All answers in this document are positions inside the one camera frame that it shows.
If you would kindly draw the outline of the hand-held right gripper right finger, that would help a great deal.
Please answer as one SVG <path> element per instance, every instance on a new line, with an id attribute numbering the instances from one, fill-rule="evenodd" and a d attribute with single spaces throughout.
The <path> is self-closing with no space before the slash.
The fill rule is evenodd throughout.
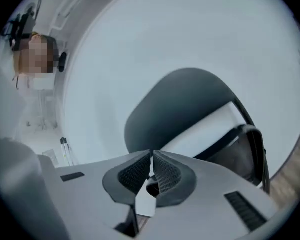
<path id="1" fill-rule="evenodd" d="M 163 152 L 190 167 L 197 177 L 194 192 L 183 203 L 157 208 L 141 231 L 141 240 L 236 240 L 250 233 L 226 195 L 244 197 L 269 221 L 278 211 L 263 190 L 229 169 L 180 154 Z"/>

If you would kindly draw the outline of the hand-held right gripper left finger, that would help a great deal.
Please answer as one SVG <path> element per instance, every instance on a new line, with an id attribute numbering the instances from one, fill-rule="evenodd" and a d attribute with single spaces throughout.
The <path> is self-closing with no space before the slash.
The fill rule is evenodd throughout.
<path id="1" fill-rule="evenodd" d="M 146 240 L 138 226 L 136 197 L 150 173 L 151 153 L 54 167 L 38 157 L 59 232 L 53 240 Z"/>

